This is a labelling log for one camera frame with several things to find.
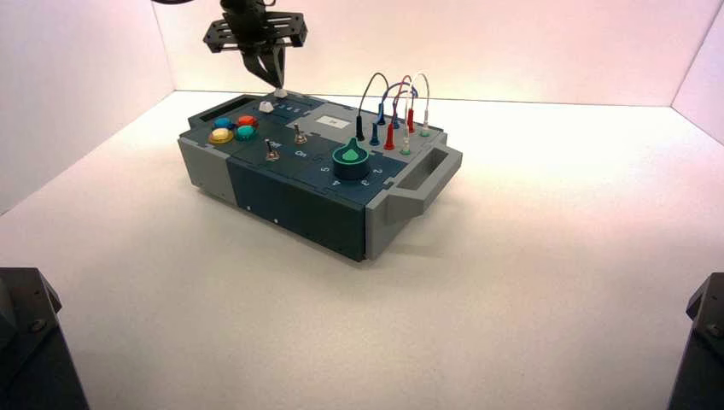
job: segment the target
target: white backdrop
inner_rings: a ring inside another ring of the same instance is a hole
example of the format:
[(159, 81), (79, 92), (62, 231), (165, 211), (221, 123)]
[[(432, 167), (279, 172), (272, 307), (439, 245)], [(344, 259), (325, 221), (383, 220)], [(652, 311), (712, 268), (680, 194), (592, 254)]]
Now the white backdrop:
[[(435, 97), (669, 105), (721, 0), (280, 0), (309, 36), (287, 88), (359, 95), (425, 69)], [(177, 89), (269, 91), (201, 41), (219, 0), (155, 5)]]
[(171, 91), (149, 0), (0, 0), (0, 214)]
[(719, 12), (674, 108), (724, 144), (724, 9)]

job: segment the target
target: screw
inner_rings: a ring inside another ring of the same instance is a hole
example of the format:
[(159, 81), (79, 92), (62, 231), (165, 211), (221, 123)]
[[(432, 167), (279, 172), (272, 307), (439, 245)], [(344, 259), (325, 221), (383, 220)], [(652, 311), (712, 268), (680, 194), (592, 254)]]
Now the screw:
[(706, 326), (706, 330), (709, 332), (709, 334), (713, 337), (716, 337), (717, 339), (724, 338), (724, 328), (720, 327), (719, 325), (711, 324)]
[(35, 320), (27, 327), (27, 329), (28, 329), (31, 333), (38, 333), (39, 331), (41, 331), (42, 329), (45, 328), (45, 324), (46, 324), (45, 320), (43, 320), (43, 319), (35, 319)]

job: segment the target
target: red button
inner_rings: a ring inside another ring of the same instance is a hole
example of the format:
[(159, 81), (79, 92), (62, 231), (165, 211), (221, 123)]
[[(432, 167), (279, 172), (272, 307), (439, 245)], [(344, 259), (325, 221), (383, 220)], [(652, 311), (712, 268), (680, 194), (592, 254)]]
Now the red button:
[(238, 126), (252, 126), (254, 128), (259, 127), (259, 122), (251, 115), (242, 115), (241, 117), (239, 117), (238, 120), (236, 120), (236, 124)]

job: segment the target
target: white sticker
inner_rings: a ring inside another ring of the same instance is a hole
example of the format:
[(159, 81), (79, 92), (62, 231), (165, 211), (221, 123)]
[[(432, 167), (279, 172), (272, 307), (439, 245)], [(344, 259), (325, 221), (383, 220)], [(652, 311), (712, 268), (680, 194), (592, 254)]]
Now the white sticker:
[(317, 120), (317, 122), (321, 122), (327, 126), (333, 126), (334, 128), (339, 128), (340, 130), (349, 125), (349, 122), (345, 120), (340, 120), (339, 118), (330, 117), (328, 115), (323, 115), (319, 120)]

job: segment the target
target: blue plug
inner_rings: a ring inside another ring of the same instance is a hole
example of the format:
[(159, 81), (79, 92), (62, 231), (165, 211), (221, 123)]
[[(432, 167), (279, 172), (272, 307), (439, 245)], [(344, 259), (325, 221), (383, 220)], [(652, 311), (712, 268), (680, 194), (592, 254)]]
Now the blue plug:
[(370, 140), (370, 145), (379, 145), (380, 144), (380, 138), (377, 137), (377, 124), (374, 122), (372, 123), (372, 139)]
[(378, 124), (379, 126), (384, 126), (384, 124), (385, 124), (385, 121), (384, 121), (384, 102), (380, 102), (380, 106), (379, 106), (378, 114), (377, 114), (377, 124)]

